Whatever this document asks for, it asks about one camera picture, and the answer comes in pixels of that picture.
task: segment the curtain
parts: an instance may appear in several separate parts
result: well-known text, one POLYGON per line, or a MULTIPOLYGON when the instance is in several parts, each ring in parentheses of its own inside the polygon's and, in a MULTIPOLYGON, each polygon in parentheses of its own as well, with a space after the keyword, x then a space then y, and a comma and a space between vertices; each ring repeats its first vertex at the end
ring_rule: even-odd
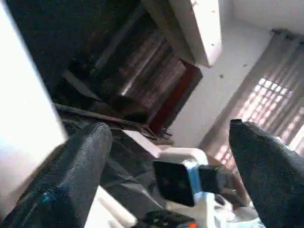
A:
POLYGON ((229 121, 255 122, 299 154, 303 153, 304 43, 286 30, 272 40, 227 107, 204 137, 200 148, 237 172, 231 154, 229 121))
POLYGON ((117 70, 107 74, 103 83, 107 88, 114 86, 110 103, 124 114, 146 113, 147 124, 178 84, 186 67, 150 17, 139 20, 118 51, 120 63, 111 67, 117 70))

